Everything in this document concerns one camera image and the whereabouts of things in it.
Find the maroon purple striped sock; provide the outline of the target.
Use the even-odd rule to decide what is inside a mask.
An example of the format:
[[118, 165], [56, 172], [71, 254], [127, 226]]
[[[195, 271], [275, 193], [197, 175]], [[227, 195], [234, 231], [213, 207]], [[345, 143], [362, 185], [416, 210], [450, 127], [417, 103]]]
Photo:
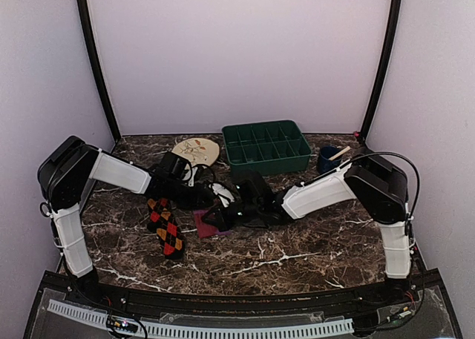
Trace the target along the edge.
[[194, 222], [197, 234], [200, 239], [213, 237], [215, 235], [225, 236], [231, 234], [230, 231], [219, 231], [217, 227], [206, 224], [202, 221], [202, 216], [206, 213], [204, 210], [193, 211]]

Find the green compartment tray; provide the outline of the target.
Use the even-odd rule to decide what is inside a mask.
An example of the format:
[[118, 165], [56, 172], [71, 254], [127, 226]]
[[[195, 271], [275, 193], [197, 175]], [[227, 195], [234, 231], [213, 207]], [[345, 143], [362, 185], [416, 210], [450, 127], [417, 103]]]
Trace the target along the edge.
[[223, 142], [232, 175], [257, 171], [262, 176], [305, 171], [312, 150], [292, 120], [227, 125]]

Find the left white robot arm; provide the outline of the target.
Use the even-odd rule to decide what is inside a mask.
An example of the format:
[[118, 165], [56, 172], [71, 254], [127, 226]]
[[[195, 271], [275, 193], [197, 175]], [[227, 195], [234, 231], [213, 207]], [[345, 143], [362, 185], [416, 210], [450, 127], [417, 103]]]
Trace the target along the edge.
[[76, 136], [68, 137], [40, 165], [37, 179], [66, 266], [76, 277], [84, 277], [94, 269], [79, 206], [89, 181], [104, 182], [149, 199], [166, 198], [186, 210], [208, 208], [215, 199], [209, 186], [193, 179], [190, 162], [177, 154], [168, 151], [157, 164], [144, 168]]

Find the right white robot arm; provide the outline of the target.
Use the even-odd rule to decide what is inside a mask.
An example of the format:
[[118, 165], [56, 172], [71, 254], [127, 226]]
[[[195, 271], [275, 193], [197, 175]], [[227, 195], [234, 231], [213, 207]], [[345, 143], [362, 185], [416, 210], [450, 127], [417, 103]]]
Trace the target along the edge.
[[238, 196], [219, 183], [211, 186], [218, 203], [202, 217], [203, 223], [228, 231], [237, 223], [262, 220], [266, 226], [290, 223], [317, 210], [358, 200], [378, 224], [385, 255], [385, 275], [379, 299], [393, 305], [407, 293], [411, 271], [411, 221], [416, 205], [409, 200], [406, 173], [387, 160], [388, 152], [362, 148], [352, 159], [308, 182], [275, 193], [257, 172], [245, 170], [233, 177]]

